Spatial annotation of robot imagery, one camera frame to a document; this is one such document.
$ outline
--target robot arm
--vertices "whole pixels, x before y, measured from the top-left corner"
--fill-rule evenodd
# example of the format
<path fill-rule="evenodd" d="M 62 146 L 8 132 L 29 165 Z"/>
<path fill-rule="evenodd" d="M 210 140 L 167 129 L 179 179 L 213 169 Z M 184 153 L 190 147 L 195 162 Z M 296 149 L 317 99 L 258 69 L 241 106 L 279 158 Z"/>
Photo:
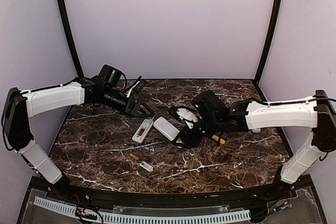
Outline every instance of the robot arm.
<path fill-rule="evenodd" d="M 214 92 L 208 90 L 192 100 L 200 115 L 197 120 L 190 120 L 193 113 L 191 109 L 186 111 L 186 107 L 172 107 L 170 115 L 186 122 L 186 127 L 176 136 L 186 148 L 196 147 L 202 137 L 211 138 L 218 132 L 220 138 L 223 133 L 229 132 L 252 130 L 258 133 L 264 127 L 311 128 L 312 132 L 304 144 L 278 170 L 271 193 L 274 196 L 279 194 L 279 188 L 283 192 L 289 189 L 321 156 L 336 150 L 336 114 L 330 100 L 333 99 L 329 99 L 323 90 L 317 90 L 314 96 L 303 99 L 281 102 L 249 99 L 235 102 L 228 108 Z"/>
<path fill-rule="evenodd" d="M 153 116 L 153 111 L 135 94 L 143 87 L 140 78 L 124 90 L 116 90 L 122 72 L 103 66 L 98 76 L 80 78 L 65 84 L 38 90 L 10 89 L 2 115 L 5 136 L 26 162 L 30 163 L 49 183 L 55 185 L 66 176 L 35 142 L 29 128 L 29 118 L 46 111 L 71 105 L 97 103 L 116 109 L 126 116 Z"/>

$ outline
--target white comb-like strip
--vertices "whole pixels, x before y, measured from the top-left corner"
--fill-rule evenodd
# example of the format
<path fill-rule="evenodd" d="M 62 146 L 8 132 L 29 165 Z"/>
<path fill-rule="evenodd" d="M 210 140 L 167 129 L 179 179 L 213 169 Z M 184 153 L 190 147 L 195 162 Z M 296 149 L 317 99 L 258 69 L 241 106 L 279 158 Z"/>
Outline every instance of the white comb-like strip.
<path fill-rule="evenodd" d="M 36 196 L 34 205 L 48 209 L 61 215 L 72 218 L 75 216 L 76 206 L 74 204 L 66 205 L 51 199 L 41 198 Z M 92 210 L 86 210 L 87 213 L 96 215 Z M 236 223 L 244 220 L 250 220 L 250 211 L 243 210 L 237 212 L 228 212 L 225 214 L 190 216 L 190 217 L 151 217 L 151 216 L 132 216 L 119 215 L 109 212 L 100 211 L 104 223 L 127 223 L 127 224 L 222 224 L 222 223 Z"/>

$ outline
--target orange marker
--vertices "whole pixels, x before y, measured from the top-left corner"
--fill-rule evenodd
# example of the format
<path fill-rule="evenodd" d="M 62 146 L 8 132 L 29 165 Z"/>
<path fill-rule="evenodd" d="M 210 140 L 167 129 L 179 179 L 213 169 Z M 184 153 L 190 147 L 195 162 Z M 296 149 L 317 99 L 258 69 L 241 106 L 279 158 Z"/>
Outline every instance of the orange marker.
<path fill-rule="evenodd" d="M 130 156 L 133 157 L 136 160 L 139 160 L 139 158 L 137 156 L 133 155 L 132 153 L 130 154 Z"/>

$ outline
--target black vertical pole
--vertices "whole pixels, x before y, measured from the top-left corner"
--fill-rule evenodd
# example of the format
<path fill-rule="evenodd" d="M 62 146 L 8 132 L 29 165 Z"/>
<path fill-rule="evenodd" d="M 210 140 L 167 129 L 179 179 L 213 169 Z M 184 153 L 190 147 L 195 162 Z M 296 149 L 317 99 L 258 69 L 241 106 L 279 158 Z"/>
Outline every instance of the black vertical pole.
<path fill-rule="evenodd" d="M 77 51 L 76 51 L 74 38 L 72 37 L 72 32 L 71 32 L 71 28 L 70 28 L 69 19 L 68 19 L 67 9 L 66 9 L 66 6 L 65 6 L 65 1 L 64 0 L 57 0 L 57 2 L 58 2 L 59 12 L 61 14 L 63 29 L 64 29 L 64 32 L 65 32 L 65 36 L 67 38 L 67 42 L 68 42 L 68 46 L 69 46 L 69 49 L 70 49 L 71 57 L 72 57 L 72 60 L 74 62 L 73 64 L 75 65 L 75 69 L 76 69 L 78 77 L 84 77 L 83 69 L 80 65 L 80 61 L 79 61 L 78 54 L 77 54 Z"/>
<path fill-rule="evenodd" d="M 259 84 L 261 76 L 263 75 L 263 71 L 266 65 L 266 61 L 267 61 L 267 56 L 269 53 L 269 49 L 271 47 L 271 43 L 272 43 L 274 31 L 275 31 L 275 26 L 277 24 L 278 14 L 280 10 L 280 3 L 281 3 L 281 0 L 274 0 L 271 19 L 270 19 L 269 26 L 268 26 L 268 31 L 267 31 L 267 36 L 266 36 L 263 52 L 261 54 L 258 70 L 254 78 L 255 84 Z"/>

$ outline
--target marble tabletop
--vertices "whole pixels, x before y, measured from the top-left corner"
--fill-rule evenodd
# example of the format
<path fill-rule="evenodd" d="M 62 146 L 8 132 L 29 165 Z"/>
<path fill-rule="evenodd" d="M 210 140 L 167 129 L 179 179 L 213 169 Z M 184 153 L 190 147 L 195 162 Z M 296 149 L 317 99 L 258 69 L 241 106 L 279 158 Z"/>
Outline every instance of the marble tabletop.
<path fill-rule="evenodd" d="M 172 105 L 191 106 L 200 92 L 213 90 L 224 102 L 259 98 L 250 80 L 148 80 L 142 98 L 178 129 L 183 125 L 168 114 Z M 155 128 L 142 144 L 132 136 L 141 118 L 126 118 L 108 107 L 72 107 L 51 159 L 71 184 L 130 193 L 204 193 L 248 188 L 272 182 L 277 168 L 289 159 L 275 128 L 260 133 L 224 134 L 226 144 L 204 139 L 191 150 L 172 145 Z M 130 154 L 139 157 L 139 161 Z M 148 172 L 145 161 L 154 167 Z"/>

